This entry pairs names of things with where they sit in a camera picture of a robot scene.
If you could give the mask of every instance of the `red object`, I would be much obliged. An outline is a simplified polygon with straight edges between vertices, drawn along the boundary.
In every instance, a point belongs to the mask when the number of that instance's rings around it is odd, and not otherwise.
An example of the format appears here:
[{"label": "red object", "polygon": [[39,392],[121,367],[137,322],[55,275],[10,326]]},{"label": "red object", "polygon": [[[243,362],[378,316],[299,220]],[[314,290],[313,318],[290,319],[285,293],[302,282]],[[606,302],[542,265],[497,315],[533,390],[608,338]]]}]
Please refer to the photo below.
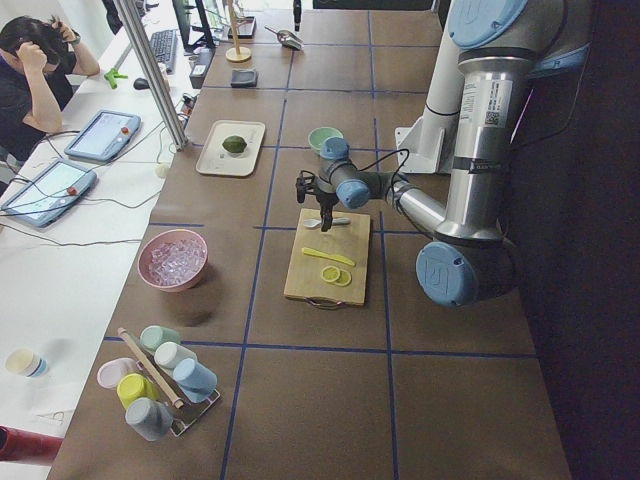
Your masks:
[{"label": "red object", "polygon": [[51,465],[60,450],[62,438],[0,427],[0,461]]}]

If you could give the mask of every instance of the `brown table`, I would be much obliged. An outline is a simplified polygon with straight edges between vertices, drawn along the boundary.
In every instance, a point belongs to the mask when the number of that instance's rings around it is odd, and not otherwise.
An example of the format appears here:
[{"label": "brown table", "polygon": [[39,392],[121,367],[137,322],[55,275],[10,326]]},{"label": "brown table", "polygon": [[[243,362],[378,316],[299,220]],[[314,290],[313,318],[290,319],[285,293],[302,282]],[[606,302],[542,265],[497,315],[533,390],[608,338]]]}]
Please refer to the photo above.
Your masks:
[{"label": "brown table", "polygon": [[[290,11],[258,14],[249,62],[231,64],[231,46],[219,48],[191,144],[145,235],[200,232],[206,278],[164,294],[132,267],[49,478],[569,478],[517,292],[456,310],[431,302],[415,277],[427,239],[387,205],[359,211],[373,220],[364,307],[322,311],[284,298],[301,207],[295,178],[317,169],[307,134],[339,128],[361,166],[392,151],[395,127],[422,113],[441,36],[429,12],[305,11],[306,46],[292,52],[263,29],[290,24]],[[233,68],[256,68],[258,87],[230,88]],[[195,171],[217,120],[265,123],[250,177]],[[446,176],[412,180],[446,201]],[[117,328],[139,334],[150,324],[177,329],[222,393],[184,436],[155,443],[125,425],[115,393],[95,381],[105,361],[128,355]]]}]

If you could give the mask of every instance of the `white desk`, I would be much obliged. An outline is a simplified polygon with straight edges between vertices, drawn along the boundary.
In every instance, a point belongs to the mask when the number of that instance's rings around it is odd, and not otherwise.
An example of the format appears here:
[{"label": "white desk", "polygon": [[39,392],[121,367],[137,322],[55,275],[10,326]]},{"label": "white desk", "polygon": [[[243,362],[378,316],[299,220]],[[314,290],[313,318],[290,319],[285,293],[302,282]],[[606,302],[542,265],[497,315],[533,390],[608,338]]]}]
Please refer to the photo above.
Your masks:
[{"label": "white desk", "polygon": [[[167,28],[172,19],[171,2],[163,1],[148,15],[146,20],[153,23],[147,28]],[[103,78],[127,45],[121,30],[99,59],[100,75],[86,79],[65,109],[63,129],[81,129],[101,108],[120,110],[142,117],[141,130],[131,145],[143,143],[114,163],[97,168],[98,183],[87,199],[51,226],[34,229],[10,217],[0,218],[0,223],[60,243],[138,241],[59,247],[0,227],[0,425],[48,435],[65,434],[155,205],[155,197],[135,209],[99,199],[115,199],[126,205],[141,203],[159,192],[164,183],[155,174],[156,161],[172,161],[170,136],[162,126],[153,130],[161,117],[151,92],[133,89],[133,81],[142,72],[133,51],[118,68],[128,79],[118,79],[118,87],[112,90]],[[179,56],[176,71],[170,76],[174,104],[183,93],[197,93],[191,89],[188,72],[186,58]],[[54,138],[52,144],[62,152],[71,138],[63,135]],[[20,174],[33,178],[56,157],[51,146],[43,142]],[[10,185],[2,201],[19,188],[16,183]],[[29,379],[6,371],[6,356],[20,347],[32,348],[48,360],[46,375]],[[51,418],[54,412],[62,413]],[[3,479],[39,480],[46,478],[48,471],[49,467],[0,462]]]}]

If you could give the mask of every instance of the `keyboard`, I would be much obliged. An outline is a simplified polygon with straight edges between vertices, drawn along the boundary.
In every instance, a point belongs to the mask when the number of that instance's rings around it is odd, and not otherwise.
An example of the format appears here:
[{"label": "keyboard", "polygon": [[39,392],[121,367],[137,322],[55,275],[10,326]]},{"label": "keyboard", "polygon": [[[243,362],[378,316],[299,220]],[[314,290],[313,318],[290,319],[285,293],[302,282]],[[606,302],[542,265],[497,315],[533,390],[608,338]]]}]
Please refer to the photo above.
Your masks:
[{"label": "keyboard", "polygon": [[176,31],[161,30],[153,32],[149,43],[158,63],[164,63],[167,66],[167,73],[173,73],[176,65],[176,50],[178,48]]}]

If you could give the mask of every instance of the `cup rack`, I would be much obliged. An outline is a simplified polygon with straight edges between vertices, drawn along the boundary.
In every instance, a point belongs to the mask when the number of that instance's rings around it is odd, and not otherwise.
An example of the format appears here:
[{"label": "cup rack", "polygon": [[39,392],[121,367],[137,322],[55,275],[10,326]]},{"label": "cup rack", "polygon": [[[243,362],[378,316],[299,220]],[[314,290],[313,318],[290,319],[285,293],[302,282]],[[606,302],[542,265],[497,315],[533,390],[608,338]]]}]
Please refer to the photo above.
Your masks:
[{"label": "cup rack", "polygon": [[179,387],[175,385],[172,379],[165,379],[153,359],[150,358],[140,346],[140,340],[124,328],[118,329],[118,335],[124,340],[124,343],[135,356],[139,368],[151,377],[151,380],[156,383],[160,391],[167,397],[167,401],[164,403],[173,410],[173,423],[171,424],[170,430],[175,437],[183,435],[189,428],[196,424],[221,398],[218,390],[214,390],[211,395],[199,403],[192,403],[180,397],[176,393],[176,391],[179,391]]}]

